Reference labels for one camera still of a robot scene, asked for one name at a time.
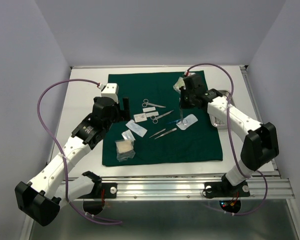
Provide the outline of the stainless steel instrument tray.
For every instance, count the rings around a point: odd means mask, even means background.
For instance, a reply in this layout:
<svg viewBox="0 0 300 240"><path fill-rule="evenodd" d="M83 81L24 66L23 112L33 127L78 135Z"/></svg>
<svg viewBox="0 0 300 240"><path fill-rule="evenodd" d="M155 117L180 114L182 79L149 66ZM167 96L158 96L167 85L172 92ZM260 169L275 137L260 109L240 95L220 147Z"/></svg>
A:
<svg viewBox="0 0 300 240"><path fill-rule="evenodd" d="M228 90L225 89L220 89L218 90L223 97L225 97L226 99L229 97L230 92ZM218 130L225 130L227 128L227 125L221 121L219 118L216 118L214 115L209 114L210 117L210 122L211 125L215 128L217 128Z"/></svg>

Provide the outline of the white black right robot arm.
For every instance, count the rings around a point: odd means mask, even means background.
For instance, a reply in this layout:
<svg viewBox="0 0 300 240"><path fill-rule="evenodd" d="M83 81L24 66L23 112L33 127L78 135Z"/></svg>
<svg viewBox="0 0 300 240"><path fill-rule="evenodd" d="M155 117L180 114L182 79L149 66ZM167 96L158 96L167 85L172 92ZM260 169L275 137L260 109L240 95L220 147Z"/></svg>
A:
<svg viewBox="0 0 300 240"><path fill-rule="evenodd" d="M207 112L225 123L228 132L234 132L243 142L240 159L220 182L211 186L211 194L232 195L240 189L240 184L279 154L277 130L272 123L254 120L232 105L229 97L214 88L207 90L196 73L183 78L180 107Z"/></svg>

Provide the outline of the green surgical drape cloth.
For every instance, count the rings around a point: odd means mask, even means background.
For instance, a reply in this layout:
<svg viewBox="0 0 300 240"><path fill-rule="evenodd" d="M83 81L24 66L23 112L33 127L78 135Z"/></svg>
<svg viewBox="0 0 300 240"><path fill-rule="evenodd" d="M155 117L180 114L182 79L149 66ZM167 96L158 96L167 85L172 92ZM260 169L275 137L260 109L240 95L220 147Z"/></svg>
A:
<svg viewBox="0 0 300 240"><path fill-rule="evenodd" d="M192 163L222 161L223 151L218 130L212 126L209 115L201 109L185 109L183 115L193 114L198 121L186 130L176 124L166 124L180 118L180 95L173 89L181 72L157 72L135 74L110 74L109 83L119 86L118 97L129 98L130 114L136 115L143 111L142 103L148 99L150 103L166 106L157 108L159 114L173 110L169 115L154 124L151 119L139 123L147 129L144 137L135 134L134 158L125 161L117 160L116 141L122 140L122 133L127 130L125 122L112 125L103 140L102 164L106 167L152 165L167 163ZM159 135L173 129L176 131L155 139ZM151 138L156 132L166 129Z"/></svg>

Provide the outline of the green printed gauze packet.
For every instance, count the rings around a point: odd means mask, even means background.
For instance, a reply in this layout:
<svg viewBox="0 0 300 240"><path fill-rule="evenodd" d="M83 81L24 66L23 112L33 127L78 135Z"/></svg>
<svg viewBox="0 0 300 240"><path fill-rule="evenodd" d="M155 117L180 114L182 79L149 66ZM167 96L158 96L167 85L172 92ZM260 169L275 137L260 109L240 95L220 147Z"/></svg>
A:
<svg viewBox="0 0 300 240"><path fill-rule="evenodd" d="M173 89L178 93L181 94L181 89L186 89L186 85L184 82L184 78L183 77L179 77L177 82L173 85Z"/></svg>

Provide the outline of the curved steel scissors upper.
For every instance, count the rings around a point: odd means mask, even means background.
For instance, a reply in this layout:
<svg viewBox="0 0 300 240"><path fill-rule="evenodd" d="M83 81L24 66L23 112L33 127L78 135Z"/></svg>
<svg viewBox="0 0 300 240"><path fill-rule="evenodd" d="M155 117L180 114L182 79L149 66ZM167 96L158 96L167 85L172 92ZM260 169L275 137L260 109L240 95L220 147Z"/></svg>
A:
<svg viewBox="0 0 300 240"><path fill-rule="evenodd" d="M156 107L156 108L166 108L166 106L155 104L155 103L150 103L148 99L144 99L143 103L142 103L142 107L147 108L149 106Z"/></svg>

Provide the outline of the white paper strip upper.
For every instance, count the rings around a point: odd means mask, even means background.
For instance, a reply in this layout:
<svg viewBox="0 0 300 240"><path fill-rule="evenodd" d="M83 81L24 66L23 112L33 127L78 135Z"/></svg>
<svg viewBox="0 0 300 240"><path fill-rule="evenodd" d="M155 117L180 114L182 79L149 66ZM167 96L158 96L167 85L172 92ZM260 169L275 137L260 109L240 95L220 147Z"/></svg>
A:
<svg viewBox="0 0 300 240"><path fill-rule="evenodd" d="M156 110L156 108L154 106L152 106L152 107L145 107L145 108L142 109L142 111L144 113L153 112L155 110Z"/></svg>

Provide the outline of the white paper strip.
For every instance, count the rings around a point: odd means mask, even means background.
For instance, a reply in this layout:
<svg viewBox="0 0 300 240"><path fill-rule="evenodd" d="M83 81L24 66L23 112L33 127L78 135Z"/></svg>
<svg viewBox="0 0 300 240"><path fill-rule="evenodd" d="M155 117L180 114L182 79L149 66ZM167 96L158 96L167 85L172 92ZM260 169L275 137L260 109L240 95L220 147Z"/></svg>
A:
<svg viewBox="0 0 300 240"><path fill-rule="evenodd" d="M146 114L146 117L156 117L159 115L159 112L158 111L153 111L153 112L147 112Z"/></svg>
<svg viewBox="0 0 300 240"><path fill-rule="evenodd" d="M142 109L142 111L144 113L153 112L155 110L156 110L156 108L154 106L152 106L152 107L145 107L145 108Z"/></svg>

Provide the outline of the white blue pouch right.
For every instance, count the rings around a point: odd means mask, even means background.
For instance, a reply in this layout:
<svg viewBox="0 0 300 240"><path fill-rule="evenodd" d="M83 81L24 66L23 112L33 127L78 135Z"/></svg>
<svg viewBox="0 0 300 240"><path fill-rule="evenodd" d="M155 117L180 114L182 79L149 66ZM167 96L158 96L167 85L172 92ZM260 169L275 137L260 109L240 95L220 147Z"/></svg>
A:
<svg viewBox="0 0 300 240"><path fill-rule="evenodd" d="M184 131L188 129L190 126L195 124L198 121L197 117L194 114L189 114L187 117L183 118L182 120L178 121L176 126Z"/></svg>

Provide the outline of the white paper strip lower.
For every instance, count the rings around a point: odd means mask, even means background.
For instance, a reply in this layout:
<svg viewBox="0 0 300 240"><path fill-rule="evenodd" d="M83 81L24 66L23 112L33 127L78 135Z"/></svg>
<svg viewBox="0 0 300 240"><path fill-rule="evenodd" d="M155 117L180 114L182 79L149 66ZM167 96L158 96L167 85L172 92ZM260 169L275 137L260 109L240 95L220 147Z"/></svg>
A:
<svg viewBox="0 0 300 240"><path fill-rule="evenodd" d="M153 112L147 112L146 114L146 117L156 117L159 115L159 112L158 111L153 111Z"/></svg>

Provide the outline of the small white blue packet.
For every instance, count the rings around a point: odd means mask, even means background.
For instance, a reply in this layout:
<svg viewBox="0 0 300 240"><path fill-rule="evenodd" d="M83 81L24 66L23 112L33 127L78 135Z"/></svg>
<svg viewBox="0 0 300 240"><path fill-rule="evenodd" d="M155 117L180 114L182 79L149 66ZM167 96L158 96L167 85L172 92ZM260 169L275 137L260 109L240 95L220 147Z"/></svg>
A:
<svg viewBox="0 0 300 240"><path fill-rule="evenodd" d="M129 141L135 141L136 140L130 129L124 131L121 135L122 135L122 138L124 140L129 140Z"/></svg>

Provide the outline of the long white blue pouch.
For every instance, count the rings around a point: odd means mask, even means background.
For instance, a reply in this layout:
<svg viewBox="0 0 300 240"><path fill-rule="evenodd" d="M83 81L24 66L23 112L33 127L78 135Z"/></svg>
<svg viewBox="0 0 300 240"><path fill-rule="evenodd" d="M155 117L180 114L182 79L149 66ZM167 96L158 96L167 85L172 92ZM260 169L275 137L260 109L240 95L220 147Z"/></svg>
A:
<svg viewBox="0 0 300 240"><path fill-rule="evenodd" d="M144 137L145 134L147 133L147 129L145 129L144 127L138 125L137 123L135 123L135 121L133 119L131 119L130 121L128 121L125 126L131 130L132 132L136 133L138 136L140 137Z"/></svg>

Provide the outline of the clear bag beige gauze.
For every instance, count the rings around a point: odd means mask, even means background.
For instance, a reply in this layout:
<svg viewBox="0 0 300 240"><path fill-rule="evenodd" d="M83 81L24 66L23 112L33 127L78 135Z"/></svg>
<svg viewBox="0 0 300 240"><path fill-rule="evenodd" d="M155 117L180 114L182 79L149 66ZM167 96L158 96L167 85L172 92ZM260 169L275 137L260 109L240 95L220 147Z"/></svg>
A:
<svg viewBox="0 0 300 240"><path fill-rule="evenodd" d="M118 140L115 142L116 146L116 159L119 162L126 161L128 159L133 159L136 152L134 150L133 140Z"/></svg>

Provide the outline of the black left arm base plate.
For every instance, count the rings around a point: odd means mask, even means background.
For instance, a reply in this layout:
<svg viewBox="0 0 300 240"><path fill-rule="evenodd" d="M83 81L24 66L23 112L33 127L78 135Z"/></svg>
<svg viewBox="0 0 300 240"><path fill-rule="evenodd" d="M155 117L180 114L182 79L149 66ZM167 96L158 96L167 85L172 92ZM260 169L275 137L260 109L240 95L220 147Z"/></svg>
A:
<svg viewBox="0 0 300 240"><path fill-rule="evenodd" d="M95 184L90 193L81 196L81 199L115 199L118 184L116 182L102 182Z"/></svg>

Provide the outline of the aluminium front rail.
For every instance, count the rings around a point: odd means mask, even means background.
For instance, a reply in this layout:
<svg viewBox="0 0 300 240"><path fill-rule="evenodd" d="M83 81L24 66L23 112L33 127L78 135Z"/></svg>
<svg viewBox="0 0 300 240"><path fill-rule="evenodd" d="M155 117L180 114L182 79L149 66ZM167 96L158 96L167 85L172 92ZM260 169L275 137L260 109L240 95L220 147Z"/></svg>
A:
<svg viewBox="0 0 300 240"><path fill-rule="evenodd" d="M208 201L203 196L205 183L220 182L221 176L166 176L166 177L102 177L102 183L117 183L115 199L110 201ZM295 199L291 183L278 176L266 178L268 192L266 200ZM262 200L266 185L261 176L247 180L249 200Z"/></svg>

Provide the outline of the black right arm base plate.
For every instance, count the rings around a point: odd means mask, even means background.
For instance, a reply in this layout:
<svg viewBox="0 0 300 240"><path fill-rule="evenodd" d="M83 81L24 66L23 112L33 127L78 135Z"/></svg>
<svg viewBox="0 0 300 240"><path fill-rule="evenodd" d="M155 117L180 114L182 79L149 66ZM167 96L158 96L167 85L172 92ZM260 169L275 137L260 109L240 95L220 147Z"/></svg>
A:
<svg viewBox="0 0 300 240"><path fill-rule="evenodd" d="M250 189L246 181L237 186L222 181L205 182L202 195L207 199L213 198L232 198L232 197L249 197Z"/></svg>

